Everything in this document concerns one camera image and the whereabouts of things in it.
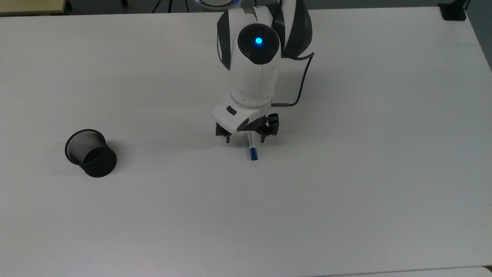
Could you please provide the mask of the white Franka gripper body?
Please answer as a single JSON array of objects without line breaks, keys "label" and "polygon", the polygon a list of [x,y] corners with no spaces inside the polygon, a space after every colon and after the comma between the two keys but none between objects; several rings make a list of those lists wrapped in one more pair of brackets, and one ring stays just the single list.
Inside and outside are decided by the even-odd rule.
[{"label": "white Franka gripper body", "polygon": [[223,95],[211,114],[215,122],[232,135],[240,131],[254,131],[254,122],[266,116],[272,102],[260,107],[248,107],[237,103],[230,95]]}]

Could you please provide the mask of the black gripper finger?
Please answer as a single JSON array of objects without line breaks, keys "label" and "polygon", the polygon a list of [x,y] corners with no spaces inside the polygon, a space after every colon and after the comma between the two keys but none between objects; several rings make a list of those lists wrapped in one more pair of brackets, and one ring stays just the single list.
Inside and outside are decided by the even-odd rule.
[{"label": "black gripper finger", "polygon": [[263,144],[266,137],[278,134],[279,117],[278,113],[263,116],[254,122],[254,131],[260,134],[260,142]]},{"label": "black gripper finger", "polygon": [[230,143],[230,137],[232,136],[232,133],[229,133],[225,128],[220,126],[220,124],[216,123],[215,127],[215,135],[217,137],[225,137],[226,138],[226,143]]}]

